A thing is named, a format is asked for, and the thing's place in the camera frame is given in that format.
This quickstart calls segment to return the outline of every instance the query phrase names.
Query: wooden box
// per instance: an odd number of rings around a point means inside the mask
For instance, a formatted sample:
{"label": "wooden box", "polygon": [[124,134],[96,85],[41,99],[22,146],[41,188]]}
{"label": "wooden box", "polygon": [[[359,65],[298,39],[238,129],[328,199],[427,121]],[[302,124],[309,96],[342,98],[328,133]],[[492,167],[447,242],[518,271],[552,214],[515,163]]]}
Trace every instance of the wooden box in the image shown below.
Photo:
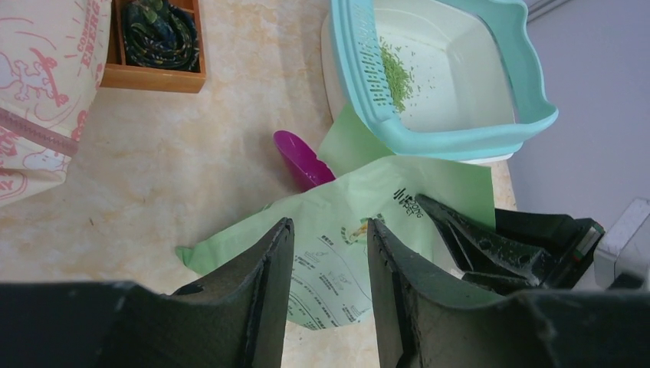
{"label": "wooden box", "polygon": [[122,36],[122,6],[129,0],[113,0],[113,14],[110,23],[110,42],[106,70],[101,87],[127,88],[131,90],[162,90],[196,94],[205,83],[205,56],[199,14],[199,0],[169,0],[188,12],[196,23],[199,35],[199,71],[167,71],[152,67],[126,65]]}

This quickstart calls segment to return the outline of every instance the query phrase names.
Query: patterned cloth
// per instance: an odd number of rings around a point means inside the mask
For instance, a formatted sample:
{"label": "patterned cloth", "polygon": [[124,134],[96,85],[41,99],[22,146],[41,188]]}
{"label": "patterned cloth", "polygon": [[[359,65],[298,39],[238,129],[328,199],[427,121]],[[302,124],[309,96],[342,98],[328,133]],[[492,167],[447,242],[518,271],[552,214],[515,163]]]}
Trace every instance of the patterned cloth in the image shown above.
{"label": "patterned cloth", "polygon": [[199,38],[192,18],[169,0],[133,0],[122,10],[126,63],[198,71]]}

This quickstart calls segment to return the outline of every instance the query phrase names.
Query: litter box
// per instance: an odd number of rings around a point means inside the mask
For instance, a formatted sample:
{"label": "litter box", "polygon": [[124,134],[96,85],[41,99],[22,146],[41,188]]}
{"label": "litter box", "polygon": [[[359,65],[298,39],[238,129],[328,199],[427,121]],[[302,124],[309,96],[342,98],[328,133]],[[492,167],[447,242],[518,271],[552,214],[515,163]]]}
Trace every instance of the litter box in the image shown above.
{"label": "litter box", "polygon": [[[394,153],[506,159],[557,118],[521,0],[331,0],[321,30],[334,117],[350,102]],[[413,77],[398,113],[380,42]]]}

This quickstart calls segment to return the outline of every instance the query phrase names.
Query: magenta plastic scoop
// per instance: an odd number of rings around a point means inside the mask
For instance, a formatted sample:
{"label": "magenta plastic scoop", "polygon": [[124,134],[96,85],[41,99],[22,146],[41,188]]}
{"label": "magenta plastic scoop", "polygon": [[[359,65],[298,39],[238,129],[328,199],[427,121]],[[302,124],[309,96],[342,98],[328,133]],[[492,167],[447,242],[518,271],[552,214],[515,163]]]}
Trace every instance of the magenta plastic scoop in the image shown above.
{"label": "magenta plastic scoop", "polygon": [[297,135],[278,130],[273,134],[273,141],[302,192],[335,179],[327,165],[319,161],[316,153]]}

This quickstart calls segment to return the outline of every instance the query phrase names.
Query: pile of green litter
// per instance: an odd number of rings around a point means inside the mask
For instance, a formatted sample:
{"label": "pile of green litter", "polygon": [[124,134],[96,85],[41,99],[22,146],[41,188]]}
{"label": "pile of green litter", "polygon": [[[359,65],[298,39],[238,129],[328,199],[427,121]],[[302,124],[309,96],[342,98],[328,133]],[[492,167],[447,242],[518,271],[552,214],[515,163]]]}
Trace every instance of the pile of green litter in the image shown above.
{"label": "pile of green litter", "polygon": [[379,49],[382,52],[382,62],[386,70],[386,80],[388,81],[388,88],[392,96],[392,102],[398,112],[406,109],[404,101],[411,98],[413,88],[413,76],[404,69],[404,64],[397,55],[393,54],[392,46],[387,45],[382,41]]}

